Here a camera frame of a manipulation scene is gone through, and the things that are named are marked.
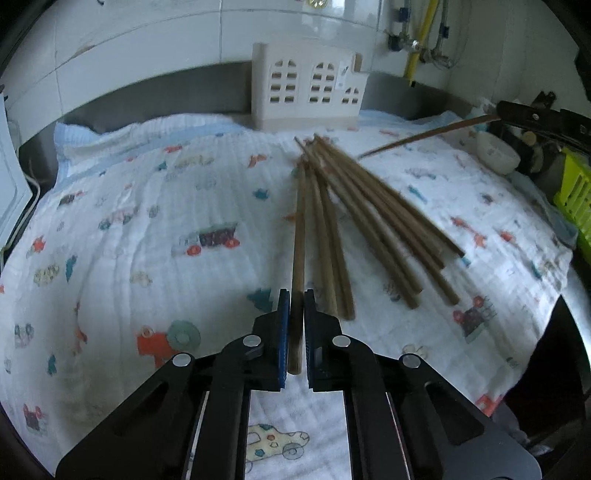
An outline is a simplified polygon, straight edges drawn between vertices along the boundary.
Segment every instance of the white tile wall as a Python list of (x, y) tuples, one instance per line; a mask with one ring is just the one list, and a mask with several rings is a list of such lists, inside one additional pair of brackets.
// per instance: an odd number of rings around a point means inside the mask
[(171, 18), (219, 12), (221, 0), (58, 0), (56, 61), (135, 28)]
[(219, 62), (220, 14), (175, 18), (104, 42), (57, 69), (64, 112), (130, 83)]
[(252, 58), (256, 42), (298, 41), (313, 38), (363, 55), (362, 70), (369, 71), (375, 30), (364, 25), (317, 15), (276, 11), (222, 12), (222, 61)]
[[(470, 9), (466, 9), (466, 3), (472, 0), (450, 0), (449, 12), (447, 14), (447, 24), (450, 27), (450, 37), (443, 43), (443, 53), (451, 59), (459, 56), (459, 50), (464, 45), (464, 40), (468, 35), (467, 26), (470, 22)], [(411, 13), (410, 34), (413, 38), (419, 35), (421, 23), (425, 17), (429, 0), (413, 0)], [(404, 0), (384, 0), (381, 5), (379, 16), (378, 35), (376, 37), (376, 46), (374, 52), (374, 64), (372, 70), (389, 73), (391, 75), (402, 76), (406, 68), (408, 53), (391, 52), (388, 50), (387, 34), (399, 34), (402, 30), (400, 23), (392, 24), (396, 18), (396, 11), (404, 6)], [(441, 5), (438, 7), (431, 34), (429, 36), (429, 47), (434, 48), (439, 34), (439, 25), (441, 23)], [(419, 64), (415, 74), (415, 80), (431, 87), (445, 90), (449, 83), (451, 71), (438, 69), (434, 65)]]
[(491, 99), (503, 58), (505, 25), (510, 1), (472, 0), (468, 42), (459, 65), (452, 72), (449, 91), (477, 105)]
[(57, 76), (51, 72), (8, 109), (8, 118), (18, 124), (25, 143), (62, 116)]
[(222, 11), (277, 10), (322, 15), (376, 28), (379, 6), (380, 0), (328, 0), (324, 8), (314, 8), (307, 0), (223, 0)]
[(557, 95), (554, 108), (591, 116), (591, 102), (574, 66), (579, 48), (549, 7), (528, 1), (527, 53), (519, 99), (530, 103), (541, 90)]
[(8, 95), (10, 108), (28, 89), (56, 69), (56, 6), (53, 5), (35, 22), (23, 39), (0, 83)]

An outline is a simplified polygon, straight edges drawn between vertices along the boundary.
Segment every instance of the metal screw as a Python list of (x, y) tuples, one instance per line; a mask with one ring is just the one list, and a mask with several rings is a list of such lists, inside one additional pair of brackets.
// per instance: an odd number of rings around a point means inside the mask
[(259, 346), (261, 344), (261, 337), (259, 337), (258, 335), (247, 335), (246, 337), (244, 337), (244, 340), (242, 340), (242, 343), (244, 343), (245, 346)]
[(402, 363), (405, 367), (418, 368), (421, 365), (421, 358), (411, 353), (402, 357)]
[(189, 363), (191, 363), (191, 356), (186, 353), (180, 353), (173, 358), (175, 367), (186, 367)]
[(345, 335), (337, 335), (333, 338), (333, 345), (345, 348), (351, 345), (351, 339)]
[(421, 51), (421, 43), (418, 40), (413, 40), (413, 43), (411, 43), (411, 51), (418, 53)]

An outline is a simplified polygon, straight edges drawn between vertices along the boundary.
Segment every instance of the white bowl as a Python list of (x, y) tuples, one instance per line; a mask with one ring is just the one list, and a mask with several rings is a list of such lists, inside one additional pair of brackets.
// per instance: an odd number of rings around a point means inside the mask
[(499, 175), (511, 173), (521, 161), (509, 144), (489, 132), (476, 134), (476, 152), (480, 161)]

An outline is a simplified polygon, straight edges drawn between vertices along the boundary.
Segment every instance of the black bracket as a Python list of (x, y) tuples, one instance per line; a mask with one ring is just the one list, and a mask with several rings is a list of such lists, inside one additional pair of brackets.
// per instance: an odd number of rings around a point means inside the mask
[(499, 102), (501, 121), (591, 154), (591, 119), (568, 110), (557, 112), (511, 102)]
[[(251, 390), (284, 386), (288, 318), (282, 290), (251, 335), (217, 355), (176, 355), (62, 459), (56, 478), (184, 479), (197, 434), (190, 479), (243, 480)], [(311, 290), (304, 326), (309, 387), (343, 392), (353, 480), (541, 478), (536, 460), (419, 356), (375, 355), (316, 310)]]

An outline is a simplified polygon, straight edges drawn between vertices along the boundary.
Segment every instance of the white blanket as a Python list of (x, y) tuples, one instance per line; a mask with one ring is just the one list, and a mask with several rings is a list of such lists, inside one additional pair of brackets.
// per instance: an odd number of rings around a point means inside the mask
[[(56, 131), (60, 182), (0, 281), (0, 401), (50, 472), (175, 352), (220, 351), (290, 288), (293, 136), (313, 132), (186, 117), (111, 137)], [(357, 130), (319, 133), (357, 155), (427, 128), (373, 115)], [(471, 141), (464, 132), (363, 160), (466, 250), (443, 270), (461, 303), (448, 305), (405, 253), (424, 285), (409, 310), (337, 204), (357, 309), (342, 329), (381, 355), (419, 354), (491, 413), (544, 332), (571, 252), (464, 151)], [(322, 309), (308, 240), (306, 287)], [(305, 375), (280, 394), (254, 393), (250, 424), (247, 478), (350, 476), (342, 395), (311, 393)]]

